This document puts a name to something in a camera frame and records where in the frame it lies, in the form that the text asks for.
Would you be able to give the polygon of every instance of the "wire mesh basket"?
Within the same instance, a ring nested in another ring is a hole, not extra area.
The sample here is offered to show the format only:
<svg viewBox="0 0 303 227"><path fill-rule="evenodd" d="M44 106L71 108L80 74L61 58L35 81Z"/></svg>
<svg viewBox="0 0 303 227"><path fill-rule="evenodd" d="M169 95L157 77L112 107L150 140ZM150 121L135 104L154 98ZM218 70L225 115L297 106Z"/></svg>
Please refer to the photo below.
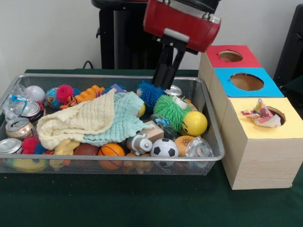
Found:
<svg viewBox="0 0 303 227"><path fill-rule="evenodd" d="M80 90L96 84L108 87L114 83L135 91L138 84L151 81L151 77L24 74L16 77L0 100L0 110L16 85L40 86L44 91L69 84ZM206 85L198 78L176 77L174 85L183 91L193 105L208 120L202 138L213 149L213 157L110 157L110 156L59 156L59 155L15 155L0 154L1 173L44 173L44 174L148 174L148 175L207 175L215 161L224 157L224 147L216 123ZM149 116L141 118L144 122ZM4 114L0 118L0 140L6 139Z"/></svg>

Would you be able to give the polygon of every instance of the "basketball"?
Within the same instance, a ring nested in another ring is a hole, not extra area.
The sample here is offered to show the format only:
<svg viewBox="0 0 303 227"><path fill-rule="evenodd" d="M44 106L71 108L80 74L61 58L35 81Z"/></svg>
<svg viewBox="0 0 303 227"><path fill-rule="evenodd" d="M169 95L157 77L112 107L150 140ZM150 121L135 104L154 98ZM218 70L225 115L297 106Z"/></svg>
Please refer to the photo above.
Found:
<svg viewBox="0 0 303 227"><path fill-rule="evenodd" d="M108 143L99 149L98 155L100 156L125 156L123 148L115 143ZM107 170L117 170L122 166L122 161L107 161L99 160L101 167Z"/></svg>

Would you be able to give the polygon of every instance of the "cardboard hole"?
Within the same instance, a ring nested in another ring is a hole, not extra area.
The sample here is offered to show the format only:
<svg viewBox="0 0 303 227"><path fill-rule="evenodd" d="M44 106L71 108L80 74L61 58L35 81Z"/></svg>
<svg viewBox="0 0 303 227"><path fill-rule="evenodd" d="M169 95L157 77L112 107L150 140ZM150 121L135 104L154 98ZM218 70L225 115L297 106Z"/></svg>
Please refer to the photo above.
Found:
<svg viewBox="0 0 303 227"><path fill-rule="evenodd" d="M236 73L231 76L231 81L234 86L245 91L258 91L264 87L260 78L247 73Z"/></svg>
<svg viewBox="0 0 303 227"><path fill-rule="evenodd" d="M270 106L267 106L267 108L273 115L276 114L280 117L281 126L286 122L285 115L281 111L279 111L273 107L270 107Z"/></svg>
<svg viewBox="0 0 303 227"><path fill-rule="evenodd" d="M238 61L243 60L243 56L241 54L239 54L238 52L235 52L235 51L230 51L230 50L220 52L219 57L222 60L229 61L229 62L238 62Z"/></svg>

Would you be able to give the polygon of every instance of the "white wall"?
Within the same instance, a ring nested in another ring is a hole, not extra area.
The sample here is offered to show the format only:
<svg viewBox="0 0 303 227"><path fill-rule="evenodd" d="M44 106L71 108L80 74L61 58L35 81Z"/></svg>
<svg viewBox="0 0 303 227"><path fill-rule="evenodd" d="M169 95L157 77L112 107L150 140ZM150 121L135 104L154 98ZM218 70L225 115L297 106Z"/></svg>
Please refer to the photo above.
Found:
<svg viewBox="0 0 303 227"><path fill-rule="evenodd" d="M274 75L296 5L301 0L222 0L222 26L214 44L247 44ZM0 1L0 93L25 69L101 67L95 38L98 9L90 0ZM199 56L187 54L183 69L198 69Z"/></svg>

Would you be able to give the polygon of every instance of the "red spiky ball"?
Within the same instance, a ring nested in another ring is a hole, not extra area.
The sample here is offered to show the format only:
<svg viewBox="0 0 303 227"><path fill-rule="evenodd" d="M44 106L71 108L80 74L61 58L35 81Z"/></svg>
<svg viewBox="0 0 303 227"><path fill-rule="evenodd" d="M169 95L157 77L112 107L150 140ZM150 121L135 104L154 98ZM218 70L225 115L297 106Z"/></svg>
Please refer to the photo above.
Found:
<svg viewBox="0 0 303 227"><path fill-rule="evenodd" d="M22 142L22 154L23 155L34 154L38 143L39 143L39 140L37 138L26 138Z"/></svg>
<svg viewBox="0 0 303 227"><path fill-rule="evenodd" d="M63 105L68 104L68 97L74 95L74 89L67 84L63 84L58 87L56 98L59 100L60 103L63 103Z"/></svg>

